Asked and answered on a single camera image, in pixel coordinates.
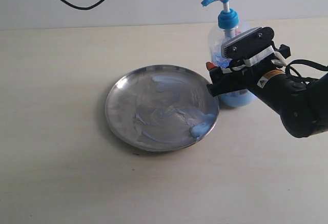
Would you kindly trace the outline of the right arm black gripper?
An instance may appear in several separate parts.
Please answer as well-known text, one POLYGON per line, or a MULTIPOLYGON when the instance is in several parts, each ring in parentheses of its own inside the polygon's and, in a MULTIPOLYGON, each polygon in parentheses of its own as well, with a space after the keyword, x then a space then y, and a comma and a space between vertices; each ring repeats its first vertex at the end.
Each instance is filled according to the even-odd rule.
POLYGON ((223 73, 220 67, 212 62, 206 62, 206 69, 212 81, 208 85, 208 90, 213 97, 241 89, 248 89, 257 97, 286 96, 285 86, 282 83, 285 80, 284 73, 271 78, 263 88, 258 86, 258 81, 268 72, 281 71, 281 68, 274 64, 256 64, 250 68, 245 67, 239 71, 223 73))

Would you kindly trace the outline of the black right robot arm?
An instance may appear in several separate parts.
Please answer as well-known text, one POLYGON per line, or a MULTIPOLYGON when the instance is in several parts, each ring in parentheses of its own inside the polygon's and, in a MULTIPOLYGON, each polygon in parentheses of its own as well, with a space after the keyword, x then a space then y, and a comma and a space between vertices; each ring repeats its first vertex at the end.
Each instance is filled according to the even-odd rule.
POLYGON ((267 62, 226 74, 211 62, 206 67, 212 80, 208 90, 213 97, 247 89, 279 114, 293 137, 327 131, 327 75, 305 85, 267 62))

